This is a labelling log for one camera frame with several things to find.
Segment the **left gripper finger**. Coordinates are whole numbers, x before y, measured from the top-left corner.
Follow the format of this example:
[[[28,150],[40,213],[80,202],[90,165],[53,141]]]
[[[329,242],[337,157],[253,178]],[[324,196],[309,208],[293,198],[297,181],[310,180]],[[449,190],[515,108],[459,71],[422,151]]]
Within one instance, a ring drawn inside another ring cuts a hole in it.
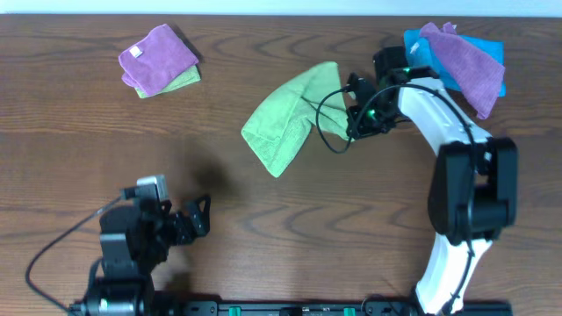
[[[169,200],[164,200],[160,203],[162,222],[165,226],[175,226],[180,222],[184,215],[180,209],[173,210],[172,203]]]
[[[205,237],[210,232],[211,197],[205,194],[184,204],[194,237]]]

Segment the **green microfiber cloth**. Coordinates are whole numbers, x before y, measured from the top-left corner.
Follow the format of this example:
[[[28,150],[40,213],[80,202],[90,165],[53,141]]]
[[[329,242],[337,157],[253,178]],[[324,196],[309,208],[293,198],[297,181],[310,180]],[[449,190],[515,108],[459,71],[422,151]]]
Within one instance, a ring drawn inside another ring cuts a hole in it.
[[[325,61],[281,85],[252,113],[241,136],[272,176],[282,175],[314,126],[348,139],[341,87],[338,64]]]

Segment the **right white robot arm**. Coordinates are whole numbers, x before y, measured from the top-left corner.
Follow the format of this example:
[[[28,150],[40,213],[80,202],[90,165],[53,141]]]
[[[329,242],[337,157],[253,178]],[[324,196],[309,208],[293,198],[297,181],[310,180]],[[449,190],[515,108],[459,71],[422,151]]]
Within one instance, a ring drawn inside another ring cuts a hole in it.
[[[495,138],[454,102],[429,66],[408,64],[404,47],[372,57],[376,82],[351,74],[346,91],[353,140],[389,133],[411,121],[436,155],[428,214],[436,237],[429,263],[401,315],[496,314],[463,300],[483,254],[515,222],[518,152],[510,138]]]

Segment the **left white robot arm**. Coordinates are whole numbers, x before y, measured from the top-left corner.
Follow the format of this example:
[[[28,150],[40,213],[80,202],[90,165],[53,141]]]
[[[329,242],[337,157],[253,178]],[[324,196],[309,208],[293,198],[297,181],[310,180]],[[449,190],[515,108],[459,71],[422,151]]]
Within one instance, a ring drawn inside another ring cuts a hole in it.
[[[203,195],[172,212],[171,202],[135,197],[100,219],[101,277],[90,276],[75,311],[82,315],[182,315],[184,304],[157,291],[152,271],[169,249],[192,244],[210,231],[211,197]]]

